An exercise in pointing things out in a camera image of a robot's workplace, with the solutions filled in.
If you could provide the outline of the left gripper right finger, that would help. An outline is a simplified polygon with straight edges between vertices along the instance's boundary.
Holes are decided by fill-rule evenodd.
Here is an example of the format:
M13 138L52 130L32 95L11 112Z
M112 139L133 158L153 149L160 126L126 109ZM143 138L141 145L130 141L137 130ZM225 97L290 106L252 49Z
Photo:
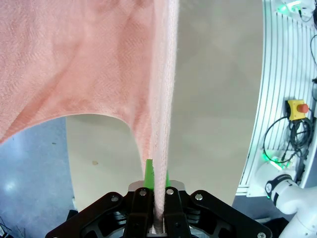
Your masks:
M210 238L271 238L266 226L205 190L188 194L184 184L166 178L164 225L169 238L196 238L194 228Z

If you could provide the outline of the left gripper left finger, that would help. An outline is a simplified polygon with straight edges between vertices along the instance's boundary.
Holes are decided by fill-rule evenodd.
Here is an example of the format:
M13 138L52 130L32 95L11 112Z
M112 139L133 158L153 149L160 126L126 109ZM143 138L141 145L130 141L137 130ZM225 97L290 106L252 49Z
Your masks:
M47 238L145 238L153 222L153 161L146 161L141 187L125 196L109 192L46 234Z

